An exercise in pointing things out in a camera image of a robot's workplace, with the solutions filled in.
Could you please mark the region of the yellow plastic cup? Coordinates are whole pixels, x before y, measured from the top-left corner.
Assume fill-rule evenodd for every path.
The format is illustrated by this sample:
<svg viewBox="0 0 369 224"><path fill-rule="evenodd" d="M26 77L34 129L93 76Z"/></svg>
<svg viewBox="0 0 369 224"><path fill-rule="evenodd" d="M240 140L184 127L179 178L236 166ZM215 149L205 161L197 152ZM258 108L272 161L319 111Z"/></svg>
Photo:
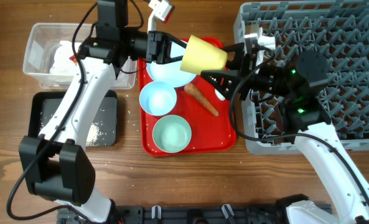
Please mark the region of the yellow plastic cup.
<svg viewBox="0 0 369 224"><path fill-rule="evenodd" d="M223 70L228 54L218 47L191 35L182 57L180 70L200 75L204 70Z"/></svg>

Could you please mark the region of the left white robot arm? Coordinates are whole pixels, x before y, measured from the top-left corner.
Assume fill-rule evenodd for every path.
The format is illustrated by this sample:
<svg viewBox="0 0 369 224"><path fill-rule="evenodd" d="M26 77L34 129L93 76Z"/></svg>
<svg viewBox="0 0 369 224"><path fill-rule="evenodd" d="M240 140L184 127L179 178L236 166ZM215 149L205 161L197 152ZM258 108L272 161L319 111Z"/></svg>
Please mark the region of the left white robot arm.
<svg viewBox="0 0 369 224"><path fill-rule="evenodd" d="M169 1L149 1L147 31L128 24L127 1L97 1L98 19L79 47L72 47L78 73L50 121L35 137L19 145L23 168L19 184L57 209L67 209L83 223L122 223L114 201L95 187L95 169L88 159L86 139L101 101L127 59L167 64L175 61L171 44L179 39L156 29L174 11Z"/></svg>

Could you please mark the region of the white rice pile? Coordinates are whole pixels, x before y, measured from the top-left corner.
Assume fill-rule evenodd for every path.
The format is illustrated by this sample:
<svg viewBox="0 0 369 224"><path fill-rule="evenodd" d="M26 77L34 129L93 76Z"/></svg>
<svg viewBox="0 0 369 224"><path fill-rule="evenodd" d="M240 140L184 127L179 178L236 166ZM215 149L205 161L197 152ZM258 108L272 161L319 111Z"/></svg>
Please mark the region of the white rice pile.
<svg viewBox="0 0 369 224"><path fill-rule="evenodd" d="M86 139L87 146L96 146L98 137L100 136L100 129L96 124L90 126L88 136Z"/></svg>

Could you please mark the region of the white napkin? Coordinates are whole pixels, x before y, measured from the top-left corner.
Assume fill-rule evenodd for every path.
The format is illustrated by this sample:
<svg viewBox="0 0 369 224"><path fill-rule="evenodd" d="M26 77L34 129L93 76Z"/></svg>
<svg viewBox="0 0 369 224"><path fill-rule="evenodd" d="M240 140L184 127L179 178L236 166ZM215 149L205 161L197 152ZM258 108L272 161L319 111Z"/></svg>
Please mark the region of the white napkin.
<svg viewBox="0 0 369 224"><path fill-rule="evenodd" d="M78 65L74 64L69 58L74 55L72 43L67 40L61 40L60 46L54 55L54 62L50 68L50 74L53 75L72 75L79 72Z"/></svg>

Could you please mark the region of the light blue bowl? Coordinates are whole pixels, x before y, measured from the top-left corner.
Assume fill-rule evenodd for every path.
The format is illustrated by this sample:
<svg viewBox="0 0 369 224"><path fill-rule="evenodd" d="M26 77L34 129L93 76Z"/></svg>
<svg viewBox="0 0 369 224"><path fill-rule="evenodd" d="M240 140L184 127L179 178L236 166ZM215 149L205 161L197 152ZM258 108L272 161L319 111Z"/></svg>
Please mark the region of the light blue bowl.
<svg viewBox="0 0 369 224"><path fill-rule="evenodd" d="M177 93L165 82L150 82L141 89L139 103L147 114L164 116L174 109L177 103Z"/></svg>

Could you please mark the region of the light blue plate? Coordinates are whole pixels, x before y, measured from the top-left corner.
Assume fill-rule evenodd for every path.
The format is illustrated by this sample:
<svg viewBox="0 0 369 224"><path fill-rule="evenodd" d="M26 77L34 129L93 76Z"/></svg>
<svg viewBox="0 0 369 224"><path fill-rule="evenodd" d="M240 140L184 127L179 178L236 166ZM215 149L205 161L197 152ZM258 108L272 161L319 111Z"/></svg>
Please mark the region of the light blue plate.
<svg viewBox="0 0 369 224"><path fill-rule="evenodd" d="M148 63L146 70L153 81L166 82L174 88L185 86L197 75L184 72L180 69L182 61L159 65L156 62Z"/></svg>

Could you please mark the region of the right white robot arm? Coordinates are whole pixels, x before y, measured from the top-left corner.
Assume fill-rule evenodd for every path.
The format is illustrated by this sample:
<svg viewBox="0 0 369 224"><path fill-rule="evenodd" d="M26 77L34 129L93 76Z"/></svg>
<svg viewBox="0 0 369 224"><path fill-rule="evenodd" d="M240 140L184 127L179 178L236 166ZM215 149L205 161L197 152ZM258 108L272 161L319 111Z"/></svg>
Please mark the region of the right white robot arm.
<svg viewBox="0 0 369 224"><path fill-rule="evenodd" d="M339 141L330 116L317 99L327 86L327 59L314 50L295 56L285 66L270 60L255 64L243 44L199 50L197 73L226 99L259 90L283 97L279 112L284 136L292 138L327 190L337 214L316 207L305 195L276 202L277 223L369 223L369 183Z"/></svg>

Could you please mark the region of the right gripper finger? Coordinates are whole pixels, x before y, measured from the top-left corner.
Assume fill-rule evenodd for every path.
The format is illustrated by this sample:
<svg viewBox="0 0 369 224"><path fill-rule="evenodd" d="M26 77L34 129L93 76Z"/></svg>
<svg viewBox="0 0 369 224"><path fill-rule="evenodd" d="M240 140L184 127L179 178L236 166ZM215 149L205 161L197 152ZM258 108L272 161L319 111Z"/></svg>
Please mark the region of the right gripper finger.
<svg viewBox="0 0 369 224"><path fill-rule="evenodd" d="M200 76L227 100L232 98L235 88L243 79L238 70L203 70Z"/></svg>
<svg viewBox="0 0 369 224"><path fill-rule="evenodd" d="M227 60L226 65L225 65L226 68L228 69L239 69L240 68L241 62L245 54L244 47L245 47L245 44L241 42L241 43L237 43L237 44L233 44L233 45L229 45L229 46L225 46L221 48L221 50L223 50L226 53L230 53L230 52L234 53L233 59Z"/></svg>

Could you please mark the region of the green bowl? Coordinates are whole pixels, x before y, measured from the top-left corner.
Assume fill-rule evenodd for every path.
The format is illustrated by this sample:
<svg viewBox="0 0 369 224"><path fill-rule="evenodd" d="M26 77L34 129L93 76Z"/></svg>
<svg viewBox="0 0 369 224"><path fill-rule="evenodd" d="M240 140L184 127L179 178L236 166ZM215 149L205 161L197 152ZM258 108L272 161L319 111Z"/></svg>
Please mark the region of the green bowl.
<svg viewBox="0 0 369 224"><path fill-rule="evenodd" d="M159 119L152 130L154 144L163 152L183 151L192 139L190 124L181 116L167 115Z"/></svg>

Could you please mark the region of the red snack wrapper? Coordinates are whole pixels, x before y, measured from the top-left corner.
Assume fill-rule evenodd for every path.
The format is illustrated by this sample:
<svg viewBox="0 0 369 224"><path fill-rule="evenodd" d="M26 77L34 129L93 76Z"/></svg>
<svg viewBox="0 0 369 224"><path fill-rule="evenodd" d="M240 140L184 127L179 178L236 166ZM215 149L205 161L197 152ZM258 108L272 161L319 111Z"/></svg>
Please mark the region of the red snack wrapper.
<svg viewBox="0 0 369 224"><path fill-rule="evenodd" d="M78 63L78 62L77 62L77 55L78 55L78 54L74 54L74 55L72 55L72 56L69 58L69 60L70 60L70 61L72 61L75 65Z"/></svg>

